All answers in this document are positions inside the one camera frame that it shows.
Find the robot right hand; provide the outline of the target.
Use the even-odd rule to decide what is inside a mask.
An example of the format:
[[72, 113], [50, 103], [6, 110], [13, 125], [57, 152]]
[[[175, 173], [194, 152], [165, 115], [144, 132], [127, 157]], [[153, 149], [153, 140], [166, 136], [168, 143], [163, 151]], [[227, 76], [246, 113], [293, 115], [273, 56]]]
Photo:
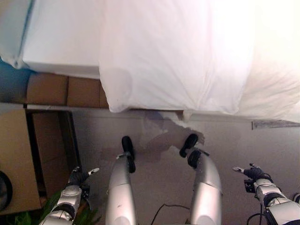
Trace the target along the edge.
[[265, 173], [260, 167], [254, 165], [254, 164], [250, 164], [249, 169], [243, 169], [238, 166], [233, 166], [232, 170], [235, 172], [238, 172], [238, 173], [242, 173], [254, 181], [257, 181], [259, 179], [266, 179], [266, 180], [272, 181], [270, 175]]

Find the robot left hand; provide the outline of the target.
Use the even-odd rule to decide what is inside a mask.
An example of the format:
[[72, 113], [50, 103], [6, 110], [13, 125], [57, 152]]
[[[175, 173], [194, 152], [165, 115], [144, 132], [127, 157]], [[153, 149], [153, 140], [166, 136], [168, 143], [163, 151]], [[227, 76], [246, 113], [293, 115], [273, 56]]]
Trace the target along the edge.
[[82, 168], [77, 166], [75, 167], [71, 175], [69, 177], [67, 187], [68, 186], [81, 186], [82, 183], [84, 183], [91, 175], [99, 172], [99, 168], [94, 168], [88, 172], [83, 172]]

